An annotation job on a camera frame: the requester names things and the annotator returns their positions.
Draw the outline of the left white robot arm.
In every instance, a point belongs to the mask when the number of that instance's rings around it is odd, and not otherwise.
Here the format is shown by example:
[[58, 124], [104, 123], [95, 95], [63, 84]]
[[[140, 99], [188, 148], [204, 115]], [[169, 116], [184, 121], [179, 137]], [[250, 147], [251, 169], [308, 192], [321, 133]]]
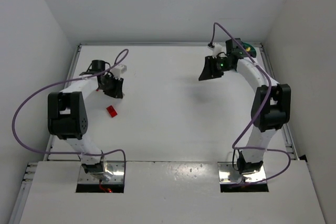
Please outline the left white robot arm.
[[105, 95], [122, 99], [121, 77], [127, 71], [126, 65], [118, 64], [107, 70], [110, 64], [103, 60], [93, 60], [88, 69], [79, 75], [79, 80], [60, 92], [48, 95], [48, 130], [51, 135], [64, 140], [77, 153], [86, 174], [101, 182], [108, 182], [113, 169], [103, 151], [91, 140], [85, 99], [97, 90]]

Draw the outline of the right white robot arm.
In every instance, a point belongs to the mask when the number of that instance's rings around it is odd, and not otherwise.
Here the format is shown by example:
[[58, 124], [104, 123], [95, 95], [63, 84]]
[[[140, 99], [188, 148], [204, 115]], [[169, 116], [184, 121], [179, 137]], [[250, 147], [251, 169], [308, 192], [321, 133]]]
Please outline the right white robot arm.
[[248, 129], [251, 129], [250, 137], [244, 147], [237, 147], [235, 141], [233, 150], [238, 152], [234, 165], [240, 174], [259, 171], [271, 139], [290, 119], [291, 87], [273, 79], [258, 63], [255, 48], [239, 38], [227, 40], [225, 46], [210, 42], [208, 47], [212, 55], [205, 57], [199, 81], [217, 79], [225, 72], [236, 71], [255, 93], [251, 120], [238, 138], [241, 139]]

